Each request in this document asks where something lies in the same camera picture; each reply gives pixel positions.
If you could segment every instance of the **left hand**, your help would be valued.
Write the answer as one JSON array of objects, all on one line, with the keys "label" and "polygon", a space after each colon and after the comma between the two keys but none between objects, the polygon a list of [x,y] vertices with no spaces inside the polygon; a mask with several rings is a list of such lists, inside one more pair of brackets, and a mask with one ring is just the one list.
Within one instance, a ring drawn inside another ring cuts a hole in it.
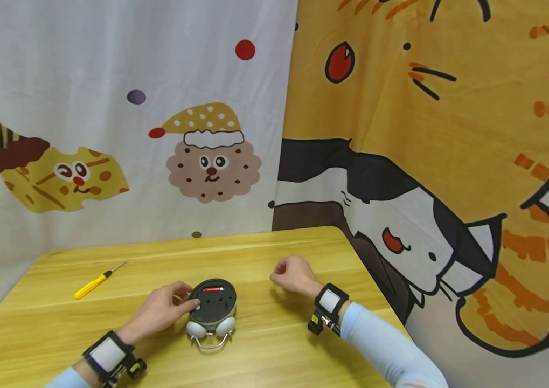
[{"label": "left hand", "polygon": [[191,291],[192,287],[181,281],[153,290],[130,321],[116,331],[117,335],[124,343],[133,345],[166,329],[198,306],[199,299],[186,301]]}]

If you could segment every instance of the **arm sleeve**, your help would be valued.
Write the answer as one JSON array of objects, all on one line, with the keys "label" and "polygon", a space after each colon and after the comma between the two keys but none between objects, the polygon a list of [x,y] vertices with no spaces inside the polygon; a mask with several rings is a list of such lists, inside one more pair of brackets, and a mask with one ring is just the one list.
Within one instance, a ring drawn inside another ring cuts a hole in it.
[{"label": "arm sleeve", "polygon": [[50,381],[46,388],[91,388],[82,377],[74,371],[67,368],[63,373],[58,375],[53,381]]},{"label": "arm sleeve", "polygon": [[428,356],[395,327],[357,303],[341,322],[341,338],[351,343],[395,388],[447,388]]}]

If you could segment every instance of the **fabric backdrop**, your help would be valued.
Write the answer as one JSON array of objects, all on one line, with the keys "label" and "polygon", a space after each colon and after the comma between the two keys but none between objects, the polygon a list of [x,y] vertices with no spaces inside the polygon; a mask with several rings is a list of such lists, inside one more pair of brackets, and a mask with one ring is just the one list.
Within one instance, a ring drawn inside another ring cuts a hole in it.
[{"label": "fabric backdrop", "polygon": [[52,250],[270,230],[295,12],[0,1],[0,300]]},{"label": "fabric backdrop", "polygon": [[450,386],[549,387],[549,0],[296,21],[274,229],[342,228]]}]

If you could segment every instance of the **cat tail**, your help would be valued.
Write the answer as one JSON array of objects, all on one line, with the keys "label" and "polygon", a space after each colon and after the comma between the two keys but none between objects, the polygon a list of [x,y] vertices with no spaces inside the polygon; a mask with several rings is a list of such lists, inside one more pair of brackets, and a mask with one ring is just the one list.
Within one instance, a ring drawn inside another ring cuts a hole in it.
[{"label": "cat tail", "polygon": [[549,208],[537,203],[503,220],[496,275],[460,299],[457,321],[473,342],[505,357],[549,346]]}]

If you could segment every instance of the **hand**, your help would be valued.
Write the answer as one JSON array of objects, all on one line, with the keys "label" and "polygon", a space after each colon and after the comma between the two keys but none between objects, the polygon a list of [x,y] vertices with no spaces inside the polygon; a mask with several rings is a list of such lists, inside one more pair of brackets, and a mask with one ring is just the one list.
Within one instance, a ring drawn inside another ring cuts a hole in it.
[{"label": "hand", "polygon": [[180,281],[153,290],[130,321],[116,332],[117,335],[124,343],[133,345],[171,326],[198,306],[199,299],[186,301],[190,291],[192,287]]},{"label": "hand", "polygon": [[287,256],[282,258],[270,275],[270,280],[287,291],[303,294],[315,299],[324,287],[312,272],[306,258],[302,256]]}]

